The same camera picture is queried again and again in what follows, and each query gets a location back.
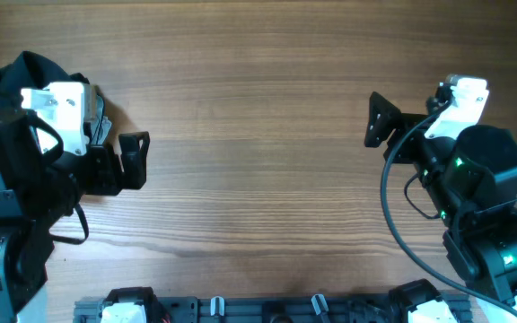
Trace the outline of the black t-shirt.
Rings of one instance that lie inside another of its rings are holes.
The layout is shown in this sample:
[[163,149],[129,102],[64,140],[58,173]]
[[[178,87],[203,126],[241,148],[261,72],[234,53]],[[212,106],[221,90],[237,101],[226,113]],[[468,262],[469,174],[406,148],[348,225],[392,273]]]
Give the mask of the black t-shirt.
[[0,109],[19,106],[22,88],[43,89],[53,82],[90,83],[81,73],[68,74],[54,61],[23,51],[11,64],[0,68]]

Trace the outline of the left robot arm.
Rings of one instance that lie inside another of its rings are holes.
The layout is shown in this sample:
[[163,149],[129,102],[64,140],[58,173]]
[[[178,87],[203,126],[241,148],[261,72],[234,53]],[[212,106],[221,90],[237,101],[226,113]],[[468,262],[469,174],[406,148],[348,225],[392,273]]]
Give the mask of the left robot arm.
[[76,156],[35,112],[0,112],[0,322],[18,321],[42,291],[56,243],[80,244],[50,229],[71,214],[88,227],[82,196],[115,196],[145,184],[150,136],[118,140],[120,154],[111,144],[93,144]]

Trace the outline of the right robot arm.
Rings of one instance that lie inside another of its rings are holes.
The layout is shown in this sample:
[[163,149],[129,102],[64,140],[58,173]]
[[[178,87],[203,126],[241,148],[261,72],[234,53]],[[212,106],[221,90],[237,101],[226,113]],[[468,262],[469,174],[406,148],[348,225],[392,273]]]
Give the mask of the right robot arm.
[[[426,130],[455,99],[440,90],[425,115],[407,114],[373,92],[364,144],[387,143],[381,174],[381,207],[401,249],[429,275],[478,299],[490,320],[517,322],[517,144],[507,129],[465,127],[454,138]],[[426,264],[403,241],[387,197],[393,164],[411,164],[443,222],[443,246],[460,277],[455,282]]]

